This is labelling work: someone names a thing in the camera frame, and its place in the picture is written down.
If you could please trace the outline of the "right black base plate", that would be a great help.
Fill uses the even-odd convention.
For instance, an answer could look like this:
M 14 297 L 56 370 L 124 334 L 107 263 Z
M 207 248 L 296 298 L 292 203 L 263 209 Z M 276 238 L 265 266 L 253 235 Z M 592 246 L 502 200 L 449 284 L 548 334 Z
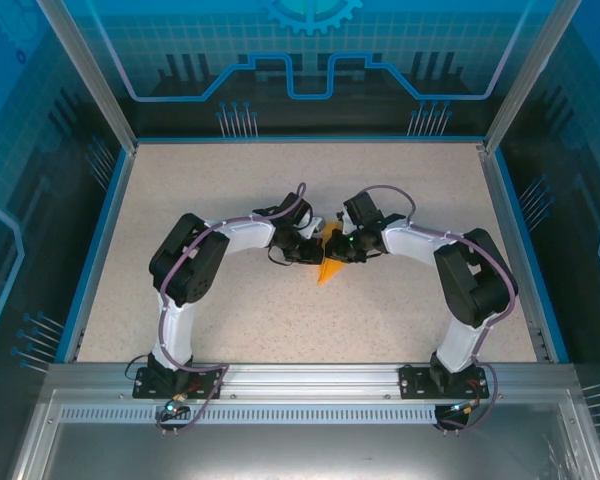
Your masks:
M 402 399 L 487 399 L 489 385 L 483 368 L 470 365 L 457 373 L 448 373 L 440 366 L 405 365 L 398 370 Z

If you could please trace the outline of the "aluminium mounting rail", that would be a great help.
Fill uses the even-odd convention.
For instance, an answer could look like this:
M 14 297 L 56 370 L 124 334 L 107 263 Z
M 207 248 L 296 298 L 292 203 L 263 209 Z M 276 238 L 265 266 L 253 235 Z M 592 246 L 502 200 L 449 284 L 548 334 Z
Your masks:
M 221 397 L 264 399 L 381 399 L 399 395 L 399 364 L 238 364 L 229 368 Z M 57 364 L 49 368 L 43 389 L 75 390 L 79 397 L 128 395 L 132 380 L 122 363 Z M 485 369 L 506 399 L 542 396 L 546 391 L 578 387 L 569 364 L 495 363 Z

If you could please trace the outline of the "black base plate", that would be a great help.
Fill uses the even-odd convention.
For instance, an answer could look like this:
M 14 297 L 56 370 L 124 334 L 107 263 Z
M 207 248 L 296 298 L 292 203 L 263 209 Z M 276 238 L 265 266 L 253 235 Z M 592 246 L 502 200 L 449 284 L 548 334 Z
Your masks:
M 398 370 L 402 399 L 487 399 L 489 385 L 483 368 L 470 365 L 457 373 L 448 373 L 440 366 L 405 365 Z
M 186 399 L 202 400 L 209 396 L 221 373 L 221 370 L 194 373 L 143 367 L 136 373 L 132 396 L 135 399 L 167 400 L 183 395 Z

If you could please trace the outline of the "aluminium frame post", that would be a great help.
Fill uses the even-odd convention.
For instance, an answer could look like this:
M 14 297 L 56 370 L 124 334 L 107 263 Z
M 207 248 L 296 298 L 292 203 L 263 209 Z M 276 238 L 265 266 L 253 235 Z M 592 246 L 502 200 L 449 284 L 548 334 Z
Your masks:
M 485 136 L 484 152 L 493 155 L 511 127 L 582 0 L 556 0 L 511 89 Z
M 137 139 L 84 37 L 62 0 L 36 0 L 121 147 L 135 154 Z

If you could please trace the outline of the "aluminium side rail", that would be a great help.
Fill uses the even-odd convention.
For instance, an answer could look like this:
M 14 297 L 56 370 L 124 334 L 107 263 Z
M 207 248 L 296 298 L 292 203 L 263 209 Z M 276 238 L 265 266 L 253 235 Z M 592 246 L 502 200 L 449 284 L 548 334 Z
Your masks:
M 506 190 L 504 177 L 497 161 L 490 154 L 485 150 L 479 150 L 478 156 L 506 251 L 508 265 L 518 285 L 516 309 L 524 316 L 536 361 L 553 363 L 552 346 L 545 338 L 544 310 L 536 300 L 535 281 L 528 266 L 526 251 Z

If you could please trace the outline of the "steel sheet shelf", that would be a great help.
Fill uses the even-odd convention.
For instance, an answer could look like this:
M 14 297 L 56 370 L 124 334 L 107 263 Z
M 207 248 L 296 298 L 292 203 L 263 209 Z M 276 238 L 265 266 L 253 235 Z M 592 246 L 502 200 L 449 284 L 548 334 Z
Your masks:
M 600 480 L 585 407 L 561 392 L 502 402 L 474 429 L 434 425 L 66 424 L 34 413 L 9 480 Z

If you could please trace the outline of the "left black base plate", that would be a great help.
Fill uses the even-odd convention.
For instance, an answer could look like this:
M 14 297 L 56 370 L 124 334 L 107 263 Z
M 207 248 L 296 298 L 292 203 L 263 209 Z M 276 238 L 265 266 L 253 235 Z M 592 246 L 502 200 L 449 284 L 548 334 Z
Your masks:
M 209 396 L 221 373 L 221 370 L 194 373 L 143 367 L 136 373 L 132 396 L 135 399 L 167 400 L 183 395 L 186 399 L 202 400 Z

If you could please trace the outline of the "orange cloth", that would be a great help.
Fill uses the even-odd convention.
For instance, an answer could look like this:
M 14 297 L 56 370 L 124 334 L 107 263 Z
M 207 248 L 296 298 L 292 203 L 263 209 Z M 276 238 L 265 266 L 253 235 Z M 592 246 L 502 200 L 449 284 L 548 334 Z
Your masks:
M 322 232 L 323 247 L 326 247 L 327 241 L 332 238 L 334 229 L 339 229 L 339 224 L 337 222 L 328 222 L 326 224 Z M 330 259 L 327 256 L 324 256 L 319 268 L 317 285 L 324 285 L 329 279 L 335 276 L 345 266 L 346 264 L 342 261 Z

